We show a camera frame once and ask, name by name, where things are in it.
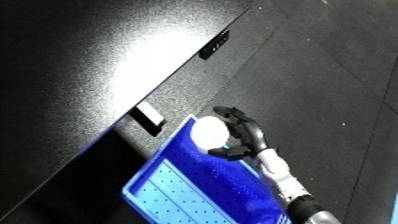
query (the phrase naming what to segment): white arm segment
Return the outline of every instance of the white arm segment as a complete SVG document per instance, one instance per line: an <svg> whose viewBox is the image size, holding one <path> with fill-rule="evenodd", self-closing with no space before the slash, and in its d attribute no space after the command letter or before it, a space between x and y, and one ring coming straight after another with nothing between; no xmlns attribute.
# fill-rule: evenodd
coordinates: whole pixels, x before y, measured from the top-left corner
<svg viewBox="0 0 398 224"><path fill-rule="evenodd" d="M285 160L278 156L275 149L266 149L257 155L260 162L260 171L264 175L264 181L272 185L279 202L283 203L283 209L302 195L310 193L290 173L290 168Z"/></svg>

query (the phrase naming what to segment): black table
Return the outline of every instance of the black table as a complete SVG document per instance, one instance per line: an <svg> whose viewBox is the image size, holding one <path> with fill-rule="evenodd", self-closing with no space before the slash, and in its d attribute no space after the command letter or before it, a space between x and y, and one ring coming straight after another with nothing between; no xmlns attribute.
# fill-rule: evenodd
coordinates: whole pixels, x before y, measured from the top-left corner
<svg viewBox="0 0 398 224"><path fill-rule="evenodd" d="M2 1L0 220L249 5Z"/></svg>

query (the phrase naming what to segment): blue plastic crate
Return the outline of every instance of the blue plastic crate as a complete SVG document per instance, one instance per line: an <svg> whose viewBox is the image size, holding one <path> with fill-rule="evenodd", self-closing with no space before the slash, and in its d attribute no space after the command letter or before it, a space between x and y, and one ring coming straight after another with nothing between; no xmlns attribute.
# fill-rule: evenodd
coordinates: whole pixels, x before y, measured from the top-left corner
<svg viewBox="0 0 398 224"><path fill-rule="evenodd" d="M150 223L290 223L246 163L196 150L195 121L188 117L124 186L125 200Z"/></svg>

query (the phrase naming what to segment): gray floor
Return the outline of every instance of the gray floor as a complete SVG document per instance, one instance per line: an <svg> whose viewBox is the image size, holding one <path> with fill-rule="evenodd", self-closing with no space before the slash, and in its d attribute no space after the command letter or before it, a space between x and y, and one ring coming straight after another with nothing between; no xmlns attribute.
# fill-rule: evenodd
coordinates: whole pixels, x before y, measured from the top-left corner
<svg viewBox="0 0 398 224"><path fill-rule="evenodd" d="M397 10L387 0L257 0L216 54L195 56L148 98L168 120L159 137L128 118L116 130L149 157L188 114L236 106L259 122L293 173L341 221L389 223L398 189ZM49 198L43 195L9 223L37 216L31 207ZM113 203L104 223L142 221Z"/></svg>

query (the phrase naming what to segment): perforated tray bottom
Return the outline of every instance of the perforated tray bottom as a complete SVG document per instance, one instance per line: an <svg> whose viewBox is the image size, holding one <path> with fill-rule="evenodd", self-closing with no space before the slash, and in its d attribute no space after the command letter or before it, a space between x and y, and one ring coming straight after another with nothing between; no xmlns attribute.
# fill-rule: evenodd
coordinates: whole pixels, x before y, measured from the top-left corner
<svg viewBox="0 0 398 224"><path fill-rule="evenodd" d="M190 117L126 184L123 195L151 223L289 223L244 162L200 154Z"/></svg>

